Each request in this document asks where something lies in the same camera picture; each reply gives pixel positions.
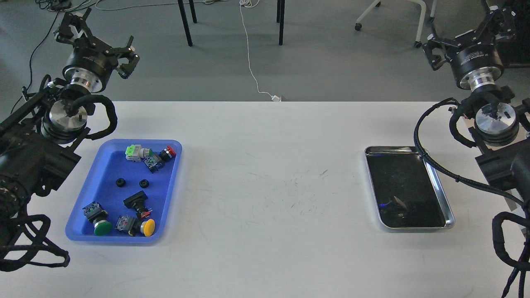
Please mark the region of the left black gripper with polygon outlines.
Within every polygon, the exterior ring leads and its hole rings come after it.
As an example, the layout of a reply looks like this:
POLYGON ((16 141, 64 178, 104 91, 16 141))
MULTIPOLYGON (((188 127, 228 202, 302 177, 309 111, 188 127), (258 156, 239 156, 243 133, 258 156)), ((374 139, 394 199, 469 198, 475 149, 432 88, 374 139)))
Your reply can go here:
POLYGON ((87 26, 91 11, 89 7, 83 15, 65 13, 54 38, 56 42, 72 46, 72 54, 62 71, 64 79, 71 84, 84 82, 90 93, 99 93, 106 89, 113 70, 122 79, 128 79, 140 56, 132 46, 134 36, 130 36, 125 47, 94 48, 94 36, 87 26))

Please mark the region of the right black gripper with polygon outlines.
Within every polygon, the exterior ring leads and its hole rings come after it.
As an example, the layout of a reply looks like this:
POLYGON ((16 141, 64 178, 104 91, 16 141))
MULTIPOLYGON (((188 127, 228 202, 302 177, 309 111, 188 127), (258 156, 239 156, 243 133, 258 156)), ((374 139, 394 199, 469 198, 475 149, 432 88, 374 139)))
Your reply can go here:
POLYGON ((513 42, 516 37, 515 12, 509 7, 488 6, 476 36, 459 35, 441 38, 429 35, 422 49, 432 70, 449 63, 456 85, 462 90, 475 90, 493 84, 504 73, 496 49, 498 42, 513 42))

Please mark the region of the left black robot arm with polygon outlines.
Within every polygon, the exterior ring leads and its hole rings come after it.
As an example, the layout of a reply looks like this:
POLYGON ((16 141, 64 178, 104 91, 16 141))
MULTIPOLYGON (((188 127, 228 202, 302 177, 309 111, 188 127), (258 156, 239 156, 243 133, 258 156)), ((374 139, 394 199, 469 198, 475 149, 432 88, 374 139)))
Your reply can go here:
POLYGON ((112 47, 94 36, 84 14, 66 12, 55 40, 72 46, 62 78, 46 75, 38 92, 23 87, 25 103, 1 122, 0 227, 1 270, 12 272, 34 262, 40 252, 62 258, 46 267, 66 267, 68 251, 47 238, 51 226, 43 214, 28 215, 33 195, 57 190, 81 157, 75 153, 84 139, 97 140, 117 128, 113 102, 101 92, 115 70, 127 79, 140 60, 131 45, 112 47))

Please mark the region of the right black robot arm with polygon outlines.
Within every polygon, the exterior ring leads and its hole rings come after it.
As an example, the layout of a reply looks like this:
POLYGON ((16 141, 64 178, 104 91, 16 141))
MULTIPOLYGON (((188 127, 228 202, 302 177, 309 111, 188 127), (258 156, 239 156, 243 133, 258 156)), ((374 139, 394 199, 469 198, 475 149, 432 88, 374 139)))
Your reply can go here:
POLYGON ((432 26, 431 35, 422 44, 430 67, 438 70, 448 63, 456 86, 470 90, 471 94, 461 101, 448 98, 429 108, 415 126, 413 141, 422 160, 439 172, 456 182, 500 195, 520 208, 519 212, 503 211, 492 219, 492 237, 496 256, 513 269, 502 297, 507 296, 511 285, 519 278, 518 296, 522 298, 530 270, 530 144, 529 137, 521 141, 516 138, 520 128, 529 132, 529 100, 524 99, 517 107, 512 106, 514 94, 511 88, 496 84, 505 70, 496 44, 514 38, 514 16, 508 6, 485 6, 485 18, 479 26, 452 39, 442 38, 432 26), (481 151, 476 162, 486 183, 447 170, 420 143, 422 121, 435 109, 449 104, 453 106, 449 131, 462 145, 477 147, 481 151))

